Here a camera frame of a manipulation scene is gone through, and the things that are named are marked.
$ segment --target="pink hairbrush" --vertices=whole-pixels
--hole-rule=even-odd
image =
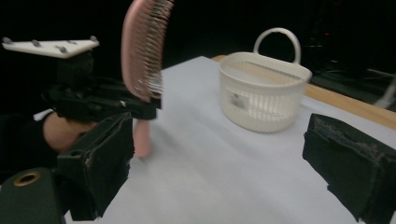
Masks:
[[[163,94],[163,41],[173,0],[134,0],[122,28],[122,79],[127,89],[145,103]],[[149,154],[149,121],[134,127],[134,154]]]

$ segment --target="white plastic basket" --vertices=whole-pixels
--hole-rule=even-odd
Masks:
[[[260,55],[262,40],[271,33],[286,35],[294,46],[295,59],[287,63]],[[219,63],[220,100],[225,116],[259,133],[280,132],[296,119],[305,86],[312,73],[300,66],[301,49],[289,30],[273,28],[256,40],[253,53],[237,52]]]

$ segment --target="white tablecloth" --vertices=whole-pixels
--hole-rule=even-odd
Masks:
[[[343,120],[394,148],[396,132],[308,97],[286,131],[245,130],[220,110],[218,67],[199,57],[163,71],[152,154],[132,159],[129,180],[94,223],[356,223],[302,158],[309,117]]]

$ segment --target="basket handle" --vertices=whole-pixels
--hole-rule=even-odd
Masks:
[[[298,41],[297,37],[295,36],[294,33],[292,33],[291,31],[284,29],[284,28],[272,28],[269,29],[267,31],[264,31],[256,40],[256,43],[254,44],[254,49],[253,49],[253,53],[259,53],[259,46],[262,43],[262,40],[268,36],[271,33],[282,33],[284,35],[286,35],[291,43],[294,46],[294,51],[295,51],[295,57],[294,57],[294,62],[293,63],[297,63],[300,64],[301,61],[301,48],[300,48],[300,42]]]

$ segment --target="human hand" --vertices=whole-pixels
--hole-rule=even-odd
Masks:
[[[56,113],[51,113],[44,120],[44,139],[53,150],[62,153],[73,146],[84,133],[96,124],[97,122],[62,118]]]

